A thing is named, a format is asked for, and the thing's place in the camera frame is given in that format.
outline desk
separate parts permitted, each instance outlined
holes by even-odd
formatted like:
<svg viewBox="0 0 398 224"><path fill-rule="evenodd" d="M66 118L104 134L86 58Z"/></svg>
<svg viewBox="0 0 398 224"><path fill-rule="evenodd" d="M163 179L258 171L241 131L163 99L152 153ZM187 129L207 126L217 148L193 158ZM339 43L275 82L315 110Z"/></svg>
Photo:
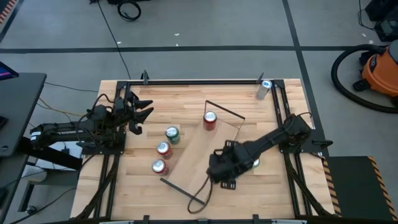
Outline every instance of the desk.
<svg viewBox="0 0 398 224"><path fill-rule="evenodd" d="M0 130L0 147L7 146L0 156L8 156L0 157L0 187L22 175L28 155L13 153L24 139L22 135L42 92L45 78L44 73L21 73L19 78L0 81L0 115L9 119ZM18 183L16 181L7 186L7 198L0 205L0 223L6 217Z"/></svg>
<svg viewBox="0 0 398 224"><path fill-rule="evenodd" d="M102 81L99 94L105 93L114 98L116 83L117 81ZM300 80L287 79L285 84L291 112L307 112ZM165 140L166 127L174 125L180 129L181 141L174 147L172 158L167 161L172 172L196 125L202 119L205 100L246 118L236 137L237 141L254 140L277 128L271 93L268 93L265 100L258 101L254 97L257 89L258 85L133 86L131 90L140 100L154 101L152 106L155 110L142 125L143 134L136 136L127 132L126 150L120 158L111 219L142 220L144 215L150 215L151 220L251 219L253 214L258 214L260 218L293 218L284 158L278 147L264 152L260 166L239 177L236 190L216 186L209 205L195 215L187 212L189 198L161 182L160 177L150 168L152 161L159 158L155 148L160 141ZM109 105L105 99L99 103ZM305 119L311 124L309 116ZM334 213L321 160L310 154L302 154L301 158L308 188L326 210ZM78 215L96 192L102 161L103 156L95 156L80 172L71 217ZM300 210L304 214L301 193L297 186L296 189ZM105 214L107 198L105 194L101 215Z"/></svg>

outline wooden board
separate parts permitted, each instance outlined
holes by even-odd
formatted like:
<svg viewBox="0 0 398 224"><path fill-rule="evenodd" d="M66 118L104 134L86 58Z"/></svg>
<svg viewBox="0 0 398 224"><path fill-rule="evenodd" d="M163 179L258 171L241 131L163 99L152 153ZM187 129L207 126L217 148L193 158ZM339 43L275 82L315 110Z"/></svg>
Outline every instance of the wooden board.
<svg viewBox="0 0 398 224"><path fill-rule="evenodd" d="M287 79L285 85L292 113L307 112L300 80ZM115 88L116 81L102 81L99 93L113 98ZM173 125L181 130L181 141L168 161L170 171L173 170L201 120L205 100L246 118L237 141L255 140L277 128L272 95L269 93L258 101L254 98L257 88L256 85L134 86L132 90L140 99L154 101L155 110L143 125L143 134L127 134L126 153L119 163L112 219L142 220L144 215L156 220L251 219L253 214L259 214L260 218L293 218L285 164L278 147L262 154L260 166L242 175L236 190L216 185L208 207L196 215L187 212L187 197L161 182L150 168L151 162L159 158L156 145L165 139L166 127ZM100 103L107 105L105 99ZM309 116L303 117L311 123ZM102 156L95 156L80 172L72 217L81 212L98 188L101 164ZM302 164L308 188L326 210L333 212L321 160L302 154ZM299 190L297 195L300 209L304 211Z"/></svg>
<svg viewBox="0 0 398 224"><path fill-rule="evenodd" d="M237 127L225 123L221 119L217 120L216 128L212 131L205 130L203 121L199 122L188 146L183 150L167 181L186 193L195 195L207 178L209 156L215 149L222 149L226 140L235 140L238 131ZM210 185L206 184L196 198L205 202L209 190Z"/></svg>

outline concrete floor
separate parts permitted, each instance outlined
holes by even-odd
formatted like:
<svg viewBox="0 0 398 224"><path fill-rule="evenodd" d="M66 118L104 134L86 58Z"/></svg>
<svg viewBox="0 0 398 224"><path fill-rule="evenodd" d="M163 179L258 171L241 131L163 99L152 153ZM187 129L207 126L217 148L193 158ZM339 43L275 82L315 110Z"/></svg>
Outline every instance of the concrete floor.
<svg viewBox="0 0 398 224"><path fill-rule="evenodd" d="M292 40L285 13L288 2L297 31ZM363 0L363 7L369 0ZM336 92L330 69L340 51L303 51L308 74L302 73L294 43L300 46L350 46L380 43L377 35L358 25L357 0L152 0L140 2L142 17L123 21L116 7L101 1L104 14L120 47L156 47L151 52L131 49L122 55L132 78L146 69L151 78L264 78L309 77L331 156L373 156L386 183L392 202L398 205L396 170L398 157L396 127L398 117L360 107ZM127 73L97 4L82 0L24 0L5 37L0 59L18 72L44 72L47 81L75 88L97 90L101 80L126 79ZM371 24L363 15L365 24ZM239 45L243 50L178 50L183 46ZM244 50L247 46L279 46L280 50ZM169 51L162 47L175 47ZM96 48L85 52L79 48ZM83 53L65 53L83 51ZM357 56L347 58L339 69L350 85L358 77ZM385 103L379 95L365 93L373 101ZM96 95L46 85L41 97L60 110L83 113ZM36 108L33 125L64 122L60 113ZM23 217L17 213L24 182L7 216L6 223ZM67 187L37 187L32 205L44 205ZM66 220L73 193L23 223Z"/></svg>

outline vacuum cleaner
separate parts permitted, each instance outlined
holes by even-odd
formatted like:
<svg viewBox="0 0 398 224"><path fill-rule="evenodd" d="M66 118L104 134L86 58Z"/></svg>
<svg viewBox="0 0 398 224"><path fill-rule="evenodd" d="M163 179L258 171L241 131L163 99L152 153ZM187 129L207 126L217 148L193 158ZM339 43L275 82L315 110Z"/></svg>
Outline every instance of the vacuum cleaner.
<svg viewBox="0 0 398 224"><path fill-rule="evenodd" d="M340 63L357 51L365 52L359 58L359 62L363 66L362 79L353 84L354 90L374 90L391 96L392 104L395 107L377 105L364 100L340 83L337 77ZM331 68L331 80L341 94L359 105L384 113L398 113L398 40L393 41L389 46L363 44L343 52Z"/></svg>

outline white label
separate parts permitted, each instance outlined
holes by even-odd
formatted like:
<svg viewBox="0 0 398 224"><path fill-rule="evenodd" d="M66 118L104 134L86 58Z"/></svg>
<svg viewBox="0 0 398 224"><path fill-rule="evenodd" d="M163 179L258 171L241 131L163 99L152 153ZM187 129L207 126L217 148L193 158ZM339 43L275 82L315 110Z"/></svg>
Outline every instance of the white label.
<svg viewBox="0 0 398 224"><path fill-rule="evenodd" d="M36 135L41 135L42 133L40 132L40 131L36 131L36 132L33 132L32 134L31 134L31 136L36 136Z"/></svg>

